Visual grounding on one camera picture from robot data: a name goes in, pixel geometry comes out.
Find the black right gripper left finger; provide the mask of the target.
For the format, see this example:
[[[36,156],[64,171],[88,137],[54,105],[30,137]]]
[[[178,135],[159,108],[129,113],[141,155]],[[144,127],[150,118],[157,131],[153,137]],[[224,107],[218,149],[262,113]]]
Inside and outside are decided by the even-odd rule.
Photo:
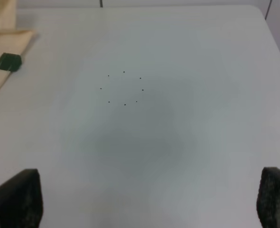
[[[24,169],[0,185],[0,228],[38,228],[43,211],[37,169]]]

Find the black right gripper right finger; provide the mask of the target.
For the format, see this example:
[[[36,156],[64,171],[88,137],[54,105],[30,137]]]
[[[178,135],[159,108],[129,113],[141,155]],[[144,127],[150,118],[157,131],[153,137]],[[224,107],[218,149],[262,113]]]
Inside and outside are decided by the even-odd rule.
[[[277,167],[262,170],[256,210],[263,228],[280,228],[280,169]]]

